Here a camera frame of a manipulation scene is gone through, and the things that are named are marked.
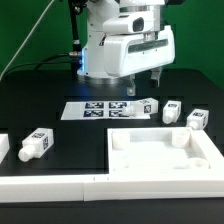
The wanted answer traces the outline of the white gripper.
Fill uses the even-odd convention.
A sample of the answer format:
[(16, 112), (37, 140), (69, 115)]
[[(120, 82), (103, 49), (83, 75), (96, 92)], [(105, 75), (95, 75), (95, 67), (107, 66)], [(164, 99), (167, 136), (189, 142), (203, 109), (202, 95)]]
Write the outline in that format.
[(104, 41), (104, 67), (108, 75), (126, 78), (128, 96), (136, 95), (135, 76), (151, 70), (150, 84), (160, 86), (164, 66), (175, 58), (174, 35), (169, 25), (157, 33), (156, 40), (145, 40), (143, 34), (107, 36)]

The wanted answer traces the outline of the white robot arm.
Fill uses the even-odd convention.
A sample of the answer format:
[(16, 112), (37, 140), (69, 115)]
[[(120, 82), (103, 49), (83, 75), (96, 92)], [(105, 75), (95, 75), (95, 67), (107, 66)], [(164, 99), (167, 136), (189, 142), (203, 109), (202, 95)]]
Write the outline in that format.
[(87, 43), (78, 77), (98, 85), (127, 81), (127, 94), (136, 93), (135, 75), (151, 73), (160, 84), (162, 67), (175, 58), (172, 28), (163, 22), (168, 0), (87, 0)]

